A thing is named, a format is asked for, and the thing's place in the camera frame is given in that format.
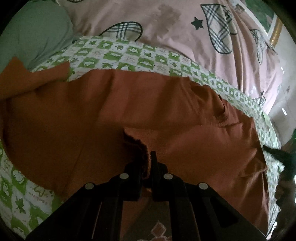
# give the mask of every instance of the plaid heart print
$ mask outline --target plaid heart print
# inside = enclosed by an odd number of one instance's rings
[[[257,58],[260,64],[262,64],[263,60],[263,50],[266,47],[265,39],[258,29],[250,29],[250,32],[252,33],[252,36],[256,42],[257,45]]]
[[[102,37],[111,37],[129,41],[137,41],[143,33],[141,24],[137,22],[117,23],[100,34]]]
[[[230,11],[220,4],[201,4],[213,47],[218,53],[230,54],[233,50],[231,34],[237,34]]]

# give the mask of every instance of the pink fabric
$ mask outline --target pink fabric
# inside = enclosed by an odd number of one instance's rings
[[[259,27],[245,12],[233,10],[227,1],[85,0],[72,3],[59,0],[59,3],[68,11],[76,33],[99,35],[115,24],[138,22],[143,28],[138,41],[180,52],[251,98],[261,97],[264,91],[266,113],[275,101],[281,83],[279,59],[265,46],[262,64],[259,64],[257,45],[250,32]],[[218,53],[213,47],[201,4],[224,5],[232,13],[237,34],[230,37],[233,46],[230,54]],[[191,24],[194,17],[203,20],[203,28],[195,29]]]

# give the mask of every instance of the green and white checkered fabric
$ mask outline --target green and white checkered fabric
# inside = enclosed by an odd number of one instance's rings
[[[52,68],[64,61],[70,61],[69,81],[91,69],[149,71],[170,76],[188,76],[201,85],[209,85],[231,105],[253,117],[262,145],[278,147],[276,134],[266,124],[262,110],[255,101],[178,53],[139,42],[87,36],[54,54],[34,71]],[[270,213],[276,215],[278,207],[275,205],[274,193],[278,169],[282,167],[269,154],[264,155],[268,165]],[[26,237],[60,205],[60,199],[52,191],[32,183],[16,170],[0,146],[0,214],[8,227]],[[275,215],[270,216],[270,223],[273,223]]]

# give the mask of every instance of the tiled floor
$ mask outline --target tiled floor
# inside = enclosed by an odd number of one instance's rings
[[[283,27],[275,48],[283,68],[283,83],[269,116],[277,128],[281,141],[286,143],[296,128],[296,45]]]

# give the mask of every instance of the silver screw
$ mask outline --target silver screw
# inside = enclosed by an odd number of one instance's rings
[[[94,184],[93,183],[87,183],[87,184],[84,185],[84,188],[86,190],[91,190],[91,189],[94,188]]]
[[[206,190],[208,188],[208,185],[206,183],[200,183],[198,186],[202,190]]]
[[[170,173],[166,173],[163,175],[163,177],[166,179],[166,180],[171,180],[173,178],[173,175],[170,174]]]
[[[121,174],[119,175],[119,177],[120,177],[121,179],[128,179],[128,174],[127,174],[127,173],[121,173]]]

